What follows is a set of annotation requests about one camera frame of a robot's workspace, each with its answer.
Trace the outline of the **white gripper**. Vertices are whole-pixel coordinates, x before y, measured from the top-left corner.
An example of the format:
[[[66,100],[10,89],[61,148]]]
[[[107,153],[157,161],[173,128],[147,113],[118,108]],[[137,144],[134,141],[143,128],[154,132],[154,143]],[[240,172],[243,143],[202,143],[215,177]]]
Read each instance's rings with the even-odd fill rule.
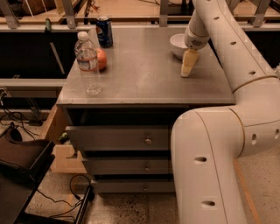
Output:
[[[189,49],[183,55],[181,66],[182,77],[189,76],[199,57],[197,50],[204,48],[209,39],[210,37],[205,26],[187,26],[185,30],[185,45]]]

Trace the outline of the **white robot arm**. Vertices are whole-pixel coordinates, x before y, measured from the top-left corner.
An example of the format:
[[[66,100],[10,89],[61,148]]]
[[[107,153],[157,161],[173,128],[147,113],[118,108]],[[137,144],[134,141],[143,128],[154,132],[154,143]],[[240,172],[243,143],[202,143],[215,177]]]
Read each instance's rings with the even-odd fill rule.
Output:
[[[193,4],[185,41],[212,41],[234,104],[189,110],[172,127],[178,217],[180,224],[247,224],[234,160],[278,144],[280,80],[234,19],[228,0]]]

